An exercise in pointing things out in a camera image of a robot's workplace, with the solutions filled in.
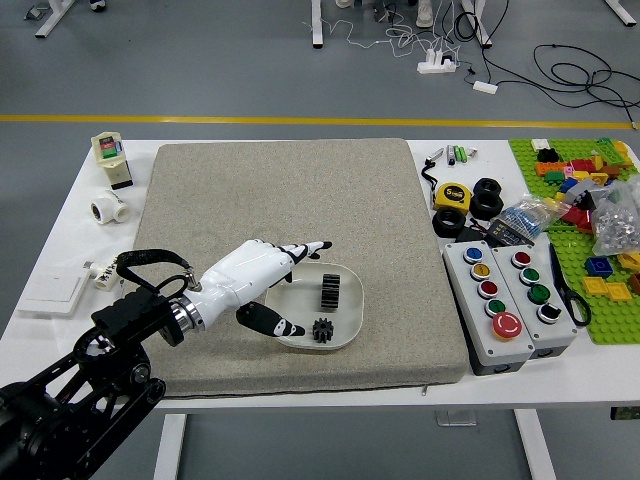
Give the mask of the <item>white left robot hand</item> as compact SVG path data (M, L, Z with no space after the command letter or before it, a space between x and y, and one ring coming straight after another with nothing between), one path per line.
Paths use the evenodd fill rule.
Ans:
M209 268L197 290L184 292L177 304L189 326L204 331L225 311L236 311L280 281L292 280L292 269L304 258L317 259L330 241L276 246L259 239L244 242Z

